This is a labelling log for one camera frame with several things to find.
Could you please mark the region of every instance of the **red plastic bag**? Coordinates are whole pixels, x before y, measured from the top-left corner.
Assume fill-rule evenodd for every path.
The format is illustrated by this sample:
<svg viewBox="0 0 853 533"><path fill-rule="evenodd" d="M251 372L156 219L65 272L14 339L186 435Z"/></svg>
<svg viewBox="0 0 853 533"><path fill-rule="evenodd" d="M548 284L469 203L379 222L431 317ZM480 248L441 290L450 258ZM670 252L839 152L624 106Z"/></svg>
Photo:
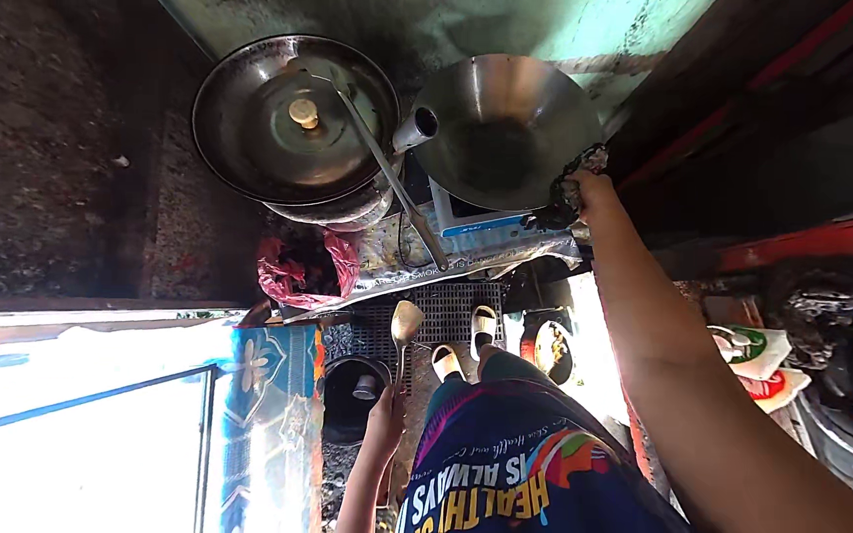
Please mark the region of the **red plastic bag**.
<svg viewBox="0 0 853 533"><path fill-rule="evenodd" d="M279 260L281 251L286 247L278 237L266 237L259 244L259 285L273 300L280 304L298 307L300 309L317 309L325 305L344 302L357 278L360 277L361 266L357 260L357 251L339 238L333 231L325 229L324 248L331 253L338 273L340 296L327 294L307 294L297 292L296 287L305 288L305 267L291 260Z"/></svg>

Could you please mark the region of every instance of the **black grate mat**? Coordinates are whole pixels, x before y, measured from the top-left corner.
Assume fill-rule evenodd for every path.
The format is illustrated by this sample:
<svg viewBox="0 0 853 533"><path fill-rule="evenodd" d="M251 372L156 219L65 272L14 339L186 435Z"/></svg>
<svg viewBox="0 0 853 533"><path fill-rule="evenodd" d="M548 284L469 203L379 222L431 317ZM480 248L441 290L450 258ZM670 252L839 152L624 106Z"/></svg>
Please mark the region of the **black grate mat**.
<svg viewBox="0 0 853 533"><path fill-rule="evenodd" d="M413 289L412 301L424 312L416 340L423 344L468 343L473 307L488 305L499 317L494 343L503 346L501 283L434 284Z"/></svg>
<svg viewBox="0 0 853 533"><path fill-rule="evenodd" d="M424 322L413 339L431 348L441 343L467 343L473 307L488 305L500 317L496 326L494 343L504 346L503 298L505 284L462 283L424 285L410 291L410 300L424 312ZM396 379L397 353L390 338L390 319L396 302L383 303L381 299L360 302L347 310L353 313L350 324L333 326L322 336L326 356L333 360L344 355L370 357L385 362L390 375ZM407 349L404 384L412 387L413 373Z"/></svg>

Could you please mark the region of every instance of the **lid knob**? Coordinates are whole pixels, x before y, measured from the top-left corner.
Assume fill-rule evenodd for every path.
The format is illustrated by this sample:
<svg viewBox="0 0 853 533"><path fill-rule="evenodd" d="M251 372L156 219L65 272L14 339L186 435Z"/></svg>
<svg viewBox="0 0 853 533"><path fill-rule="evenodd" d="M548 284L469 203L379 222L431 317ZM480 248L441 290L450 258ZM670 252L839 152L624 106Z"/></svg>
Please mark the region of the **lid knob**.
<svg viewBox="0 0 853 533"><path fill-rule="evenodd" d="M317 106L310 100L299 98L290 103L288 115L306 130L317 126Z"/></svg>

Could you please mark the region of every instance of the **foot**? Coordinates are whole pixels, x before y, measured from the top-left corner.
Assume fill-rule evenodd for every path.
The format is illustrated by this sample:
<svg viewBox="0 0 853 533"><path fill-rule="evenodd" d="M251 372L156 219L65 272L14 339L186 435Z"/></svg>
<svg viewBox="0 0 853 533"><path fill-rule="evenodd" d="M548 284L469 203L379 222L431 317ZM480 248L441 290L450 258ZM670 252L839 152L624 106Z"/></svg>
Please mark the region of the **foot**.
<svg viewBox="0 0 853 533"><path fill-rule="evenodd" d="M472 342L469 345L469 355L480 360L482 346L492 344L496 334L496 311L488 305L477 305L473 309Z"/></svg>
<svg viewBox="0 0 853 533"><path fill-rule="evenodd" d="M449 344L441 344L433 350L433 372L440 382L446 382L450 376L459 375L460 379L465 381L466 376L463 375L463 369L460 367L460 360L456 358L456 352Z"/></svg>

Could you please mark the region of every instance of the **green wall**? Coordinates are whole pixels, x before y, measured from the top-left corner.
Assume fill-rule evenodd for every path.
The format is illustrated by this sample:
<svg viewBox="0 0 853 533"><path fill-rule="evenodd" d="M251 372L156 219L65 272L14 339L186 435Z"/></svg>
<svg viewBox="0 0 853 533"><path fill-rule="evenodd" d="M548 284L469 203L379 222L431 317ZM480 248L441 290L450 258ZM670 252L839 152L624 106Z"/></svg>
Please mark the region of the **green wall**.
<svg viewBox="0 0 853 533"><path fill-rule="evenodd" d="M358 47L402 95L483 53L558 62L606 119L713 0L161 0L219 58L280 33Z"/></svg>

